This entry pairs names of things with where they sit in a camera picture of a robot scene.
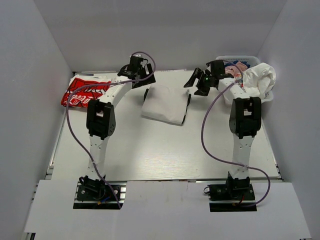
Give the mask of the pink orange print t-shirt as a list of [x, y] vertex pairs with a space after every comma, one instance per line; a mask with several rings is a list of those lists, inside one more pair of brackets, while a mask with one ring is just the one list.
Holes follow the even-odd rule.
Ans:
[[228, 63], [226, 62], [224, 64], [224, 70], [225, 70], [225, 74], [227, 77], [230, 78], [234, 78], [236, 80], [241, 80], [242, 79], [242, 74], [248, 69], [250, 68], [251, 65], [246, 65], [243, 64], [241, 62], [238, 62], [237, 64], [234, 64], [232, 62]]

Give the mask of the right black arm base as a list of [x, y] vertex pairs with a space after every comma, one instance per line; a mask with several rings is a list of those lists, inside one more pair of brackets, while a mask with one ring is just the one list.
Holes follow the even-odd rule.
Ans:
[[210, 184], [203, 189], [208, 195], [212, 213], [256, 212], [256, 198], [252, 184], [248, 189], [229, 192], [226, 184]]

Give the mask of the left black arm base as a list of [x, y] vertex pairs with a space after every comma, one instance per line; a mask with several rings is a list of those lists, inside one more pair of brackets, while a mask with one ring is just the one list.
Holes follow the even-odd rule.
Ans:
[[126, 184], [114, 182], [110, 187], [102, 180], [80, 177], [77, 183], [73, 209], [76, 210], [119, 210], [126, 195]]

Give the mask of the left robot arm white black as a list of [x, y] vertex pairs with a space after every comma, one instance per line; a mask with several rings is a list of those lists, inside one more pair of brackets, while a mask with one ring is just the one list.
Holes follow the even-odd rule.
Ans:
[[101, 99], [90, 100], [87, 107], [86, 127], [90, 139], [90, 157], [86, 176], [92, 180], [105, 178], [107, 144], [116, 129], [115, 108], [131, 89], [156, 82], [154, 69], [146, 53], [135, 52], [129, 64], [123, 66]]

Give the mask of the white green Charlie Brown t-shirt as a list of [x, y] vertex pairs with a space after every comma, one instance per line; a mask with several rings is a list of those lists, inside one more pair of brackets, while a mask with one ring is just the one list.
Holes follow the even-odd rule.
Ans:
[[141, 115], [145, 118], [181, 126], [184, 124], [191, 94], [186, 88], [152, 84], [144, 94]]

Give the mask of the white colourful print t-shirt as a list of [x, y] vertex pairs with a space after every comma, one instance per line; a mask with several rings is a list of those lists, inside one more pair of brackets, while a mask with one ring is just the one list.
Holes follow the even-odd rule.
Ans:
[[260, 63], [250, 67], [242, 73], [242, 88], [250, 97], [265, 99], [276, 83], [275, 69], [267, 64]]

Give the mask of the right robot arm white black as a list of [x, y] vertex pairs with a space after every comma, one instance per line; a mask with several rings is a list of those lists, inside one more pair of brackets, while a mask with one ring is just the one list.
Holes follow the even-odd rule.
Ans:
[[251, 148], [257, 132], [261, 129], [261, 99], [249, 96], [241, 87], [243, 71], [239, 66], [229, 62], [238, 71], [233, 76], [225, 70], [225, 60], [214, 60], [206, 63], [207, 69], [196, 68], [185, 88], [196, 86], [195, 95], [206, 97], [211, 88], [219, 92], [230, 104], [229, 129], [233, 136], [232, 161], [215, 159], [231, 165], [228, 175], [233, 180], [246, 180], [249, 177]]

